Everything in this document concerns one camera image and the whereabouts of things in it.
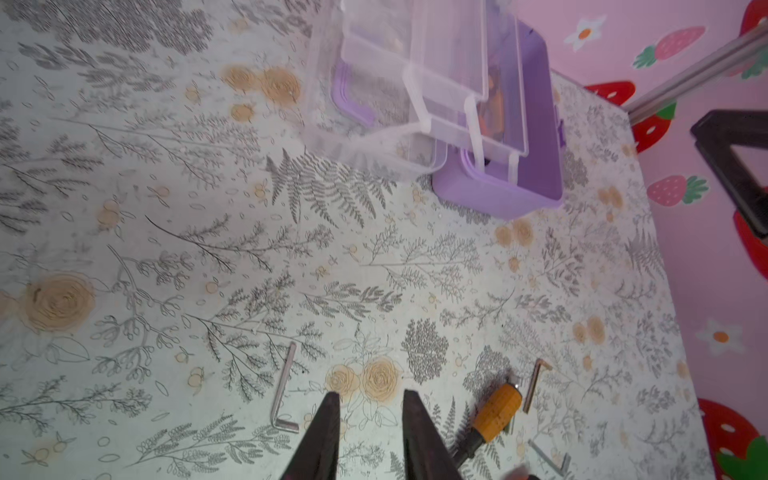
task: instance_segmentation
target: screwdriver handle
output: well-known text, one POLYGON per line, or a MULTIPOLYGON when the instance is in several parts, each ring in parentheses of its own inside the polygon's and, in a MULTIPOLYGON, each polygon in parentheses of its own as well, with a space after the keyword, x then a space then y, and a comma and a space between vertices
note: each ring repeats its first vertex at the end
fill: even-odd
POLYGON ((493 392, 472 423, 472 428, 480 433, 485 443, 490 443, 509 424, 522 403, 523 395, 514 386, 505 383, 493 392))

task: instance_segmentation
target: pink wall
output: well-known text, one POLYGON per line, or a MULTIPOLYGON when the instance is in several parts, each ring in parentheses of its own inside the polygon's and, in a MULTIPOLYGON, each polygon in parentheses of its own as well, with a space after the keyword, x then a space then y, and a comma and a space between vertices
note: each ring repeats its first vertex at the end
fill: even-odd
POLYGON ((554 70, 582 85, 629 80, 635 83, 638 98, 737 38, 749 2, 520 0, 518 11, 520 19, 546 40, 554 70), (565 43, 569 35, 584 30, 579 21, 603 17, 602 24, 591 28, 586 42, 577 51, 573 44, 565 43), (633 67, 635 58, 666 34, 697 26, 705 27, 706 31, 690 47, 650 67, 633 67))
MULTIPOLYGON (((646 186, 678 174, 707 179, 710 189, 699 201, 650 202, 659 245, 697 396, 729 406, 766 434, 768 281, 750 262, 733 225, 735 207, 689 133, 715 108, 768 110, 768 74, 721 78, 680 99, 667 134, 639 158, 646 186), (728 341, 717 342, 716 331, 728 341)), ((737 153, 768 185, 768 151, 737 153)))

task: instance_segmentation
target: floral tablecloth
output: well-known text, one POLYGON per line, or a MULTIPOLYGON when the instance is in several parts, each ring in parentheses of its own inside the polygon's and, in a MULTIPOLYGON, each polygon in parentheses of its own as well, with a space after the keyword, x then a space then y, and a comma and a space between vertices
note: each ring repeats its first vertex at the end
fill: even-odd
POLYGON ((462 469, 709 478, 627 116, 555 75, 564 206, 505 223, 298 140, 317 1, 8 0, 0 14, 4 478, 277 478, 343 399, 342 478, 404 478, 508 371, 528 415, 462 469))

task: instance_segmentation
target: purple plastic bin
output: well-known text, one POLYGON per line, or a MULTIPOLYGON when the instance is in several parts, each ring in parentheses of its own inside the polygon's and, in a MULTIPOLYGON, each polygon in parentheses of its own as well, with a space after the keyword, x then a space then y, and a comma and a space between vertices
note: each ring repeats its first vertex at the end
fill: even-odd
POLYGON ((448 146, 445 166, 432 174, 432 188, 442 199, 506 220, 539 208, 557 208, 563 197, 558 119, 547 45, 523 22, 519 22, 519 34, 528 156, 520 158, 518 184, 507 182, 507 164, 491 162, 480 173, 472 153, 453 146, 448 146))

